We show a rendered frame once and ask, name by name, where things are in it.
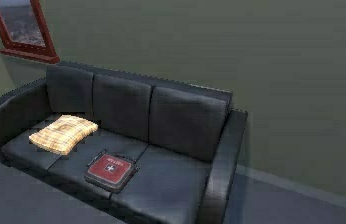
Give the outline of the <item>red first-aid kit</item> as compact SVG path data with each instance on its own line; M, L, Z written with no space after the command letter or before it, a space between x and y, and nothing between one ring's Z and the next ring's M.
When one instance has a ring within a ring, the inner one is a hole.
M118 194L138 171L139 166L135 159L103 149L88 163L84 179L90 184Z

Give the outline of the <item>black leather sofa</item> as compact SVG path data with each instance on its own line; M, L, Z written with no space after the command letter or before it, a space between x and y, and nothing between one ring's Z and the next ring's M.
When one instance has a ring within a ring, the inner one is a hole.
M67 155L30 142L62 115L98 130ZM60 62L0 97L0 163L122 224L223 224L247 117L229 91ZM103 149L139 166L118 194L84 179Z

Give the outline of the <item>yellow plaid pillow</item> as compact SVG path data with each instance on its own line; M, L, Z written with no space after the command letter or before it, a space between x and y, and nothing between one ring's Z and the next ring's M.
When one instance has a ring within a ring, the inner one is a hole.
M87 119L62 115L29 140L39 148L58 155L67 155L81 140L98 130L98 125Z

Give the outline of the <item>red framed window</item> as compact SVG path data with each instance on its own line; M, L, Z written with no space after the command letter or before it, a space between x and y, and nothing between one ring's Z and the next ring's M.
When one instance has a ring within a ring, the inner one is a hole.
M57 55L39 0L0 0L0 54L56 64Z

